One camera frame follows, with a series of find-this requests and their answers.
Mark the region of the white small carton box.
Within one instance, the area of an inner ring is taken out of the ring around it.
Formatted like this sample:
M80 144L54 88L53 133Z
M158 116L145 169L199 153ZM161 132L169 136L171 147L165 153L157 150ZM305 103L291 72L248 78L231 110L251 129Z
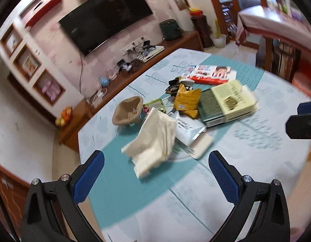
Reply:
M213 137L207 133L206 125L180 114L177 110L172 110L169 116L176 120L176 141L180 147L193 159L201 159L213 143Z

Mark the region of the yellow snack wrapper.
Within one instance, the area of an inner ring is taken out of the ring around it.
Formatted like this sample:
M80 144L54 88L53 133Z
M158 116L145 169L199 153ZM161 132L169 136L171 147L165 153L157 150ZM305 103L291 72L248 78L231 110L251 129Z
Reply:
M187 90L181 84L174 100L174 108L187 116L196 119L198 116L198 103L200 101L201 89Z

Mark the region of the beige paper bag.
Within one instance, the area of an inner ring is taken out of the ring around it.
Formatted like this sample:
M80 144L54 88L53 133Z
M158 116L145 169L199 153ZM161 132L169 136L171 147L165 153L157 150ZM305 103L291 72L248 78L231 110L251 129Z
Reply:
M121 149L134 163L138 179L169 159L175 144L176 127L176 119L152 108L138 136Z

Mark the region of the brown paper pulp bowl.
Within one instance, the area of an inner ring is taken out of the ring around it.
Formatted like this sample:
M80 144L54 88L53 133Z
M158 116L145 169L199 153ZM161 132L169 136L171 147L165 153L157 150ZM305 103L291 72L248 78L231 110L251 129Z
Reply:
M143 98L134 96L121 101L115 108L112 123L116 126L126 126L140 122L143 110Z

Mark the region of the brown wooden door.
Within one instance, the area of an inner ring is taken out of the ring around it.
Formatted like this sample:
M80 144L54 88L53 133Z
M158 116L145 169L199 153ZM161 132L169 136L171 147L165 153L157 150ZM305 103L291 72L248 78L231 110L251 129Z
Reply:
M29 187L29 183L0 165L0 194L19 237L21 237L23 211Z

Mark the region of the green cream carton box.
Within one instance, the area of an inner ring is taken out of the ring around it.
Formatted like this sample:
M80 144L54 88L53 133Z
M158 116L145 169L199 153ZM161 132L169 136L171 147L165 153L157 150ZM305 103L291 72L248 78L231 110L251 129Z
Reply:
M237 80L202 91L199 115L206 127L213 127L246 117L259 110L254 93Z

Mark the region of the red white chocolate box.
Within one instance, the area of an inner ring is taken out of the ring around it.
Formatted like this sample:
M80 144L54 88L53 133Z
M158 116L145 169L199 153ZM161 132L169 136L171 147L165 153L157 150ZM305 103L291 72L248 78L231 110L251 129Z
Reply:
M186 69L183 77L196 84L220 85L236 79L237 71L228 66L196 65Z

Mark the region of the dining table pink cloth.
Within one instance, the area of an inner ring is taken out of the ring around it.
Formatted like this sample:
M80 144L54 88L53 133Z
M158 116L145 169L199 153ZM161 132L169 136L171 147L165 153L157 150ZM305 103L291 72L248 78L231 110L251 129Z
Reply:
M311 30L284 13L260 5L238 12L237 45L245 45L248 34L265 39L265 58L256 66L292 82L300 76L311 82Z

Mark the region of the fruit bowl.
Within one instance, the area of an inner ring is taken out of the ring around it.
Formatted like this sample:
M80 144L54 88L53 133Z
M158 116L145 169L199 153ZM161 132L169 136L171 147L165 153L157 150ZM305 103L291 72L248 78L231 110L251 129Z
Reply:
M58 117L55 120L55 125L57 127L65 127L66 125L69 124L69 122L72 119L72 107L66 107L60 114L60 117Z

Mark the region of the patterned light blue tablecloth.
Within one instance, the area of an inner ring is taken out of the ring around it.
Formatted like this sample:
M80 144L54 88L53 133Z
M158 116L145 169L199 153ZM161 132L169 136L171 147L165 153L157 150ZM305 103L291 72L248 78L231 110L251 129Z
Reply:
M140 96L145 102L161 99L165 111L171 112L173 99L165 94L168 82L194 65L235 70L238 81L255 94L258 110L211 128L178 115L178 138L171 156L139 179L122 148L137 137L140 125L114 125L115 108L129 97ZM89 194L105 241L209 241L233 208L208 165L214 150L255 181L279 180L290 196L311 141L290 139L285 124L308 100L289 82L220 56L179 49L161 60L101 108L78 134L82 162L95 150L105 156Z

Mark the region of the pink dumbbells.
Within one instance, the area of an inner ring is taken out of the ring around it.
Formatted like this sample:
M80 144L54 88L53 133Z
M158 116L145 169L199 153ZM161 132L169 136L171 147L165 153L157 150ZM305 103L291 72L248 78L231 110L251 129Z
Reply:
M48 80L41 89L41 92L48 97L50 102L54 102L62 90L58 84L52 80Z

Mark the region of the dark wicker stand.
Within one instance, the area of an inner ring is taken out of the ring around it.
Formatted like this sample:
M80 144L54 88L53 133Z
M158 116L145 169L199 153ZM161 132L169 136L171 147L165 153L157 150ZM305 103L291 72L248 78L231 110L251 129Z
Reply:
M203 48L210 48L213 46L211 39L211 27L208 25L206 16L191 17L191 21L199 33L200 40L202 42Z

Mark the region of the dark green air fryer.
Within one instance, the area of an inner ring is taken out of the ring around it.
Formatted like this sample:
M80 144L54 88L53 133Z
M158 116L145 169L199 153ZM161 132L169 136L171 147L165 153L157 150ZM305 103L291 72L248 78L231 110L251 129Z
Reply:
M182 37L182 30L174 19L168 19L159 24L165 41L173 41Z

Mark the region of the white set-top box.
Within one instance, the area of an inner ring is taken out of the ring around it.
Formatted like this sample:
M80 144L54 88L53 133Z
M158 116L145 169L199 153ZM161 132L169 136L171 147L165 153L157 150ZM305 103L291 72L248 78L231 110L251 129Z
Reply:
M143 63L146 63L147 61L149 61L156 55L160 54L164 50L165 50L164 46L161 46L161 45L150 46L148 49L144 49L142 51L141 61Z

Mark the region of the black wall television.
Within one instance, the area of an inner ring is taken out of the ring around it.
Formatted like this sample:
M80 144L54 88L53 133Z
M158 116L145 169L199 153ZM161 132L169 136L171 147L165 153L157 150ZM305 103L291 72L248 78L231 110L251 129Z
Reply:
M117 33L152 14L145 0L88 0L59 24L79 51L88 56Z

